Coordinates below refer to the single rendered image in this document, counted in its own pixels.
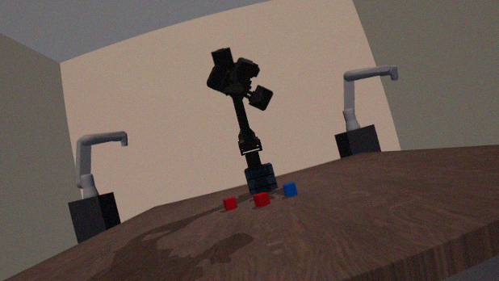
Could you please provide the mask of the blue cube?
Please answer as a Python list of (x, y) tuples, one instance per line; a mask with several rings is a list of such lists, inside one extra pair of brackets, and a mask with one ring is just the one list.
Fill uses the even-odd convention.
[(298, 195), (296, 190), (296, 185), (294, 182), (283, 184), (283, 190), (286, 197), (292, 195)]

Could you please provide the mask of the red cube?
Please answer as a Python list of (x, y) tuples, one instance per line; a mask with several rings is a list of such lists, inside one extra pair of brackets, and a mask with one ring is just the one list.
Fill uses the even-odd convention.
[(224, 201), (225, 209), (229, 210), (229, 209), (237, 208), (235, 197), (223, 199), (223, 201)]
[(270, 197), (268, 192), (261, 192), (259, 194), (253, 195), (255, 207), (263, 207), (270, 204)]

